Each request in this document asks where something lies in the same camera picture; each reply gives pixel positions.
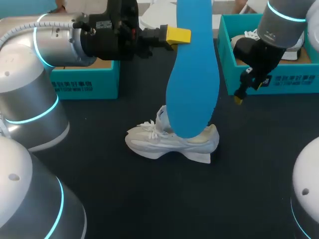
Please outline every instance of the cardboard box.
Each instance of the cardboard box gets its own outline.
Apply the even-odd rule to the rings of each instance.
[[[220,22],[217,48],[222,64],[229,95],[240,86],[240,75],[248,68],[242,61],[235,59],[230,39],[244,31],[258,27],[262,14],[223,15]],[[261,86],[255,91],[249,88],[247,94],[292,94],[319,93],[319,54],[308,42],[308,35],[298,61],[281,61]]]
[[[61,100],[117,99],[120,62],[97,59],[89,67],[58,67],[51,81]]]

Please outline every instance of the black table surface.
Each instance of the black table surface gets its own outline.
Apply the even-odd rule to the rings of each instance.
[[[71,130],[36,156],[82,201],[87,239],[289,239],[295,160],[319,136],[318,95],[220,94],[211,122],[220,147],[210,165],[169,153],[131,152],[126,131],[165,104],[176,55],[121,63],[117,100],[63,101]]]

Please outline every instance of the foam insole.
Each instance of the foam insole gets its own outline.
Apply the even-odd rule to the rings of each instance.
[[[191,30],[191,43],[178,46],[167,85],[166,106],[174,132],[191,138],[205,129],[218,99],[211,0],[179,0],[177,27]]]

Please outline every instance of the white sneaker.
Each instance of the white sneaker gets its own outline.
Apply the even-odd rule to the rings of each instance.
[[[245,31],[245,35],[238,35],[231,39],[231,47],[234,49],[237,41],[243,37],[249,37],[258,41],[260,37],[257,34],[257,29],[254,31]],[[299,38],[298,42],[295,46],[288,48],[284,55],[282,56],[282,60],[289,60],[289,61],[296,61],[299,58],[301,47],[303,46],[305,41],[305,34],[302,33],[301,37]]]
[[[135,153],[150,159],[158,159],[168,152],[175,151],[190,160],[210,163],[210,154],[219,143],[219,134],[213,124],[194,138],[178,137],[169,125],[166,106],[157,113],[156,123],[145,122],[128,133],[125,137],[127,146]]]

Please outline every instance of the shoe sole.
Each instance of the shoe sole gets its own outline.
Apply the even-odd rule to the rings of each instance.
[[[160,157],[162,157],[164,154],[169,153],[168,152],[159,152],[159,153],[149,153],[149,152],[143,152],[143,151],[139,151],[137,149],[133,149],[131,147],[129,147],[134,153],[143,156],[145,158],[149,158],[149,159],[159,159]],[[194,153],[194,152],[185,152],[185,151],[178,151],[179,153],[183,154],[186,158],[188,158],[189,160],[195,161],[195,162],[199,162],[199,163],[210,163],[210,154],[209,153]]]

